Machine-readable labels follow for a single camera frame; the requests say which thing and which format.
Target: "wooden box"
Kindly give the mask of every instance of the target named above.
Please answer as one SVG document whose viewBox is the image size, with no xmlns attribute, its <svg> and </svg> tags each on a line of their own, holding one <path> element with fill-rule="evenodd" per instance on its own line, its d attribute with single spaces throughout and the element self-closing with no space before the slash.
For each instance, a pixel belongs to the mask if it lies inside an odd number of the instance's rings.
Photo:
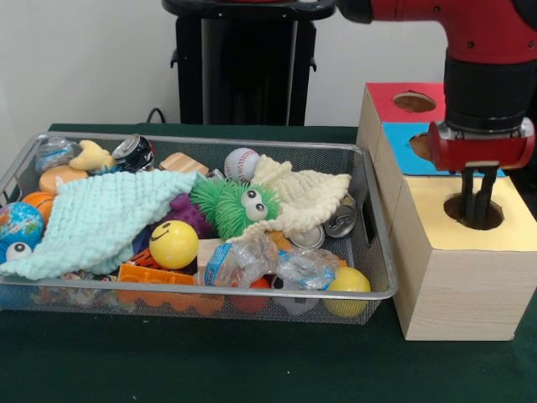
<svg viewBox="0 0 537 403">
<path fill-rule="evenodd" d="M 537 223 L 502 172 L 499 226 L 470 229 L 447 215 L 460 176 L 435 171 L 409 143 L 443 119 L 443 99 L 442 84 L 368 84 L 362 105 L 357 143 L 375 166 L 399 321 L 407 340 L 511 340 L 537 286 Z"/>
</svg>

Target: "blue square panel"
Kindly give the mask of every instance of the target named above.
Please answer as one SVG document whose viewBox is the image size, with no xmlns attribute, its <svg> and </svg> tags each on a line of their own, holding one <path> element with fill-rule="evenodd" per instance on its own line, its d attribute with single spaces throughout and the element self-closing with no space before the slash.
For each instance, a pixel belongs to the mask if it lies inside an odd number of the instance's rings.
<svg viewBox="0 0 537 403">
<path fill-rule="evenodd" d="M 410 140 L 414 136 L 429 131 L 428 123 L 383 123 L 383 127 L 397 164 L 404 175 L 452 176 L 447 170 L 436 170 L 432 162 L 420 158 L 410 147 Z M 503 171 L 498 171 L 498 177 L 505 177 Z"/>
</svg>

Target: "green table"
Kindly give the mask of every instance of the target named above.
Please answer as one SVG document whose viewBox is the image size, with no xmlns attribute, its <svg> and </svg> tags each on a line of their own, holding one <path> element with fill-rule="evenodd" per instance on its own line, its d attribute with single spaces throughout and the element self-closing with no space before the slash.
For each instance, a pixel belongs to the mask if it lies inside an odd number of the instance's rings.
<svg viewBox="0 0 537 403">
<path fill-rule="evenodd" d="M 54 125 L 53 130 L 353 142 L 355 128 Z M 537 298 L 511 343 L 403 340 L 386 301 L 363 327 L 0 314 L 1 401 L 536 402 Z"/>
</svg>

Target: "basket handle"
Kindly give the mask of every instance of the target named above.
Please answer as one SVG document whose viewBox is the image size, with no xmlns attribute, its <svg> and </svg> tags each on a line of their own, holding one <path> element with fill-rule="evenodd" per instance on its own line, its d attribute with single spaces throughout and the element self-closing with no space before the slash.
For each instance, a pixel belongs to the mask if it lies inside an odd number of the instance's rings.
<svg viewBox="0 0 537 403">
<path fill-rule="evenodd" d="M 371 205 L 371 197 L 369 192 L 364 199 L 360 210 L 362 211 L 362 225 L 363 232 L 366 234 L 366 242 L 368 243 L 368 246 L 371 246 L 377 237 L 377 226 L 375 223 L 375 216 L 373 215 L 373 207 Z"/>
</svg>

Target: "baseball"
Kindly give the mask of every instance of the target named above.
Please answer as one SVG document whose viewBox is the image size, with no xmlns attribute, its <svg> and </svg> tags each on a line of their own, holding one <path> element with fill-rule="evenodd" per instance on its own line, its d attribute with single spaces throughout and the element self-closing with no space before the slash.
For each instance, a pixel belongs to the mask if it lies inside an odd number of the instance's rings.
<svg viewBox="0 0 537 403">
<path fill-rule="evenodd" d="M 252 149 L 235 149 L 224 164 L 226 178 L 234 181 L 251 181 L 258 165 L 259 154 Z"/>
</svg>

